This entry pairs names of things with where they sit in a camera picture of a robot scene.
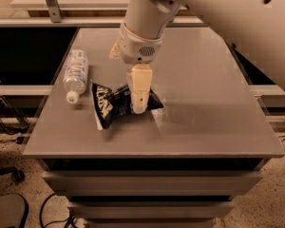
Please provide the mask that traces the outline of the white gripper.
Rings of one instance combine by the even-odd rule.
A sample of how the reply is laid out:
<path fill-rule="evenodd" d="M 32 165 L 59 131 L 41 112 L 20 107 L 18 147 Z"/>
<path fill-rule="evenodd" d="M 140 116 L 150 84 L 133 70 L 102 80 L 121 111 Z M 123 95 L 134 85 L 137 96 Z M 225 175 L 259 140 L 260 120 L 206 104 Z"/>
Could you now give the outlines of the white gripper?
<path fill-rule="evenodd" d="M 109 52 L 109 58 L 134 65 L 126 73 L 130 90 L 132 109 L 142 114 L 147 108 L 153 71 L 149 65 L 156 59 L 162 45 L 162 38 L 145 39 L 121 24 L 117 43 Z"/>

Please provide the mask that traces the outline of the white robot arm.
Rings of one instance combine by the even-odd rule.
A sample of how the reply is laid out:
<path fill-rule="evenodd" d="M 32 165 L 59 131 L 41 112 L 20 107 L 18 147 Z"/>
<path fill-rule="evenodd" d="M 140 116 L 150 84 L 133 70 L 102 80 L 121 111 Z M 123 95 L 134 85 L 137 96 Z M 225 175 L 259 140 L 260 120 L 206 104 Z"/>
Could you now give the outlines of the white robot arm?
<path fill-rule="evenodd" d="M 129 0 L 116 46 L 132 65 L 127 74 L 132 109 L 147 108 L 162 34 L 185 7 L 228 45 L 285 90 L 285 0 Z"/>

